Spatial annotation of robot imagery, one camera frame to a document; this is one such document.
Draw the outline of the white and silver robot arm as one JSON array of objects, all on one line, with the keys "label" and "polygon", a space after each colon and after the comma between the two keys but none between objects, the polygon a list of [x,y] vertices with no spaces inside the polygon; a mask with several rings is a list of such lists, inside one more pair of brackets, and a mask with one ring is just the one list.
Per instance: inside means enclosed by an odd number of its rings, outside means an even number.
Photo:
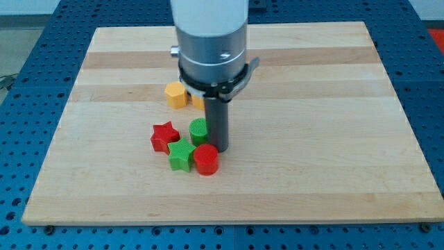
[{"label": "white and silver robot arm", "polygon": [[179,64],[192,80],[222,83],[246,64],[248,0],[171,0]]}]

